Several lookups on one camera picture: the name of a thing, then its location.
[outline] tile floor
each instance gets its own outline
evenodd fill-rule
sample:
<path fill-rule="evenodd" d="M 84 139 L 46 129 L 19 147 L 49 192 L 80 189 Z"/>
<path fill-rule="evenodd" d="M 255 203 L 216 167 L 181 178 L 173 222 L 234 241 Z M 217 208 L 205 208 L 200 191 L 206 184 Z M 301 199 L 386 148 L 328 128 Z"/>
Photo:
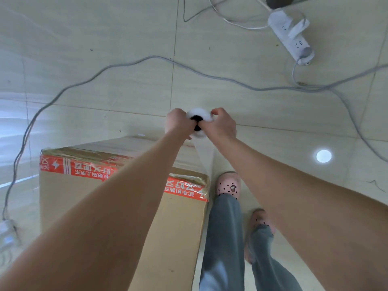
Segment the tile floor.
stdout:
<path fill-rule="evenodd" d="M 186 0 L 186 18 L 206 6 L 208 0 Z M 310 20 L 304 36 L 316 51 L 311 65 L 297 68 L 298 80 L 324 84 L 387 63 L 386 8 L 388 0 L 311 0 L 290 8 L 293 16 L 303 12 Z M 254 0 L 230 0 L 221 9 L 239 18 L 261 14 L 258 26 L 268 14 Z M 183 0 L 0 0 L 0 185 L 11 180 L 22 133 L 35 112 L 62 87 L 108 64 L 161 55 L 255 86 L 290 85 L 294 62 L 270 29 L 246 31 L 211 10 L 187 23 L 182 15 Z M 387 75 L 384 70 L 338 88 L 362 132 L 386 157 Z M 38 118 L 18 179 L 38 173 L 43 148 L 138 133 L 157 139 L 169 110 L 197 106 L 226 108 L 238 123 L 238 137 L 260 152 L 388 204 L 388 164 L 357 137 L 331 93 L 257 93 L 159 60 L 111 69 L 66 92 Z M 313 160 L 323 147 L 334 156 L 327 165 Z M 228 169 L 217 154 L 214 174 Z M 24 229 L 23 247 L 39 233 L 38 186 L 37 177 L 20 182 L 10 199 L 11 214 Z M 1 203 L 6 190 L 0 187 Z M 241 206 L 246 216 L 258 206 L 246 188 Z M 281 235 L 273 251 L 304 290 L 322 290 Z M 254 290 L 249 267 L 246 289 Z"/>

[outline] pink shoe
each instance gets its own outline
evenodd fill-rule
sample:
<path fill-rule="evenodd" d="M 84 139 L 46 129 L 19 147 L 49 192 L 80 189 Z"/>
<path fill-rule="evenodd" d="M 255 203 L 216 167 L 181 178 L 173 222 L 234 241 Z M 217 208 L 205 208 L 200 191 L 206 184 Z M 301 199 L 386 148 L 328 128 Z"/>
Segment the pink shoe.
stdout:
<path fill-rule="evenodd" d="M 271 220 L 268 217 L 268 214 L 263 209 L 256 209 L 248 222 L 248 232 L 245 239 L 245 247 L 244 247 L 244 258 L 247 262 L 250 264 L 254 263 L 254 260 L 252 258 L 252 254 L 249 251 L 248 248 L 248 238 L 253 232 L 254 229 L 258 225 L 267 225 L 271 229 L 272 234 L 274 235 L 276 232 L 276 226 L 271 222 Z"/>
<path fill-rule="evenodd" d="M 241 179 L 234 171 L 228 171 L 220 175 L 216 183 L 216 194 L 229 194 L 236 198 L 240 197 Z"/>

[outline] black object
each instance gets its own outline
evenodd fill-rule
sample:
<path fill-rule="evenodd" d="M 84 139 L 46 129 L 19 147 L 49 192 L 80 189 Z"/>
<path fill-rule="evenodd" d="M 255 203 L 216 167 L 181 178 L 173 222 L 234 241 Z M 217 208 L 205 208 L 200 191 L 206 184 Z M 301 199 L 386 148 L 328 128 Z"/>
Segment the black object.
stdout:
<path fill-rule="evenodd" d="M 295 0 L 265 0 L 268 7 L 271 9 L 278 9 L 291 5 Z"/>
<path fill-rule="evenodd" d="M 190 119 L 193 119 L 196 122 L 200 122 L 200 121 L 203 120 L 203 118 L 201 116 L 199 116 L 199 115 L 194 115 L 194 116 L 190 117 Z M 194 131 L 197 132 L 197 131 L 200 131 L 200 130 L 201 130 L 201 128 L 199 127 L 199 125 L 196 125 L 195 128 L 194 128 Z"/>

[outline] leg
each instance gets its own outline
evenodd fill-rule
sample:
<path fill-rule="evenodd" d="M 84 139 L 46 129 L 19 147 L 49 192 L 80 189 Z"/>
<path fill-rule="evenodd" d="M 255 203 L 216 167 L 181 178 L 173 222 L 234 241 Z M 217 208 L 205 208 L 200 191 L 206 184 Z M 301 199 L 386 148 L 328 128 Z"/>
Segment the leg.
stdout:
<path fill-rule="evenodd" d="M 237 175 L 234 176 L 234 181 L 230 181 L 230 178 L 217 181 L 218 185 L 222 184 L 222 188 L 218 191 L 219 186 L 217 186 L 219 196 L 210 211 L 199 283 L 200 291 L 244 290 L 243 229 L 240 203 L 236 199 L 239 194 L 236 195 L 235 192 L 239 190 L 240 181 L 236 178 L 238 178 Z M 232 190 L 227 189 L 236 184 L 238 189 L 233 188 L 234 195 L 231 195 Z"/>
<path fill-rule="evenodd" d="M 248 236 L 248 251 L 258 291 L 302 291 L 295 277 L 271 257 L 274 226 L 264 211 L 252 215 Z"/>

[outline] person's right arm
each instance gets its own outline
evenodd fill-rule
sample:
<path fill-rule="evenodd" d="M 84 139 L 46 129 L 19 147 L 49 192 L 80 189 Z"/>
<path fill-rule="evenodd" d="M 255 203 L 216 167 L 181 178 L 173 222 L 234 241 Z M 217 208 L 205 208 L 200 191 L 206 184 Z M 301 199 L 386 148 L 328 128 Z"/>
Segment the person's right arm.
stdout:
<path fill-rule="evenodd" d="M 388 289 L 388 206 L 265 156 L 223 109 L 201 121 L 276 227 L 327 290 Z"/>

